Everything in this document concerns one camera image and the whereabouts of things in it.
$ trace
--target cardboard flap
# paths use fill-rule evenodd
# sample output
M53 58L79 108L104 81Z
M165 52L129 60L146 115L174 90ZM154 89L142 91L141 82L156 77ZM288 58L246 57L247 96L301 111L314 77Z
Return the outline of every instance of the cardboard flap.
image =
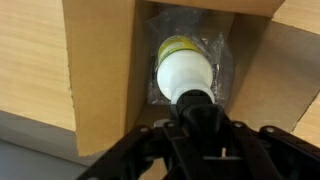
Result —
M64 1L80 155L124 133L133 9L129 0Z
M272 17L285 0L149 0L244 14Z

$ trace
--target cardboard box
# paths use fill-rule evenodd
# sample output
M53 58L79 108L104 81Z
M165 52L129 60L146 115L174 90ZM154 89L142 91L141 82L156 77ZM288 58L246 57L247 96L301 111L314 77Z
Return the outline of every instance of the cardboard box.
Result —
M156 1L213 9L199 31L207 35L221 31L228 37L235 60L226 109L230 118L254 129L268 124L293 130L320 89L320 36L270 21L283 1ZM75 121L76 129L47 125L60 136L57 129L71 132L68 142L59 140L60 151L71 152L64 147L71 146L75 135L72 152L75 146L80 156L104 151L134 125L168 117L166 106L146 104L150 65L146 20L157 14L157 2L63 1L75 114L70 121ZM27 146L77 161L70 153Z

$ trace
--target clear plastic wrap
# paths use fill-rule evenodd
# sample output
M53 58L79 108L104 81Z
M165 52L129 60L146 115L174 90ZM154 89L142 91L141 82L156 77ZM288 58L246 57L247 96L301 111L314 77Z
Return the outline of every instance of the clear plastic wrap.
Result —
M167 105L170 101L161 93L157 83L157 52L161 43L174 35L183 35L191 39L209 60L214 78L211 90L215 103L226 106L233 77L233 58L226 45L222 33L212 40L201 38L196 27L206 10L164 5L158 16L149 20L152 29L151 73L148 81L148 103Z

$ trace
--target yellow label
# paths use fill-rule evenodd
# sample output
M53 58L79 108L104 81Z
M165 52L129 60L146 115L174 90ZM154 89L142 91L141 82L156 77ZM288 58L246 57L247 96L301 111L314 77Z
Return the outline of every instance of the yellow label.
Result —
M197 45L195 45L191 39L185 36L172 36L165 40L160 46L158 51L158 65L160 65L170 54L180 50L193 50L201 53Z

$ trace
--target black mechanical arm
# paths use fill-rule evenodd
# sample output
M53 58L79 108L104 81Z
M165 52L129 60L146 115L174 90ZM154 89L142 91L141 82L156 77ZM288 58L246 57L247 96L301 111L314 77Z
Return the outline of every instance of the black mechanical arm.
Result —
M163 158L166 180L320 179L320 149L277 128L231 121L201 91L183 94L162 126L137 126L78 180L133 180Z

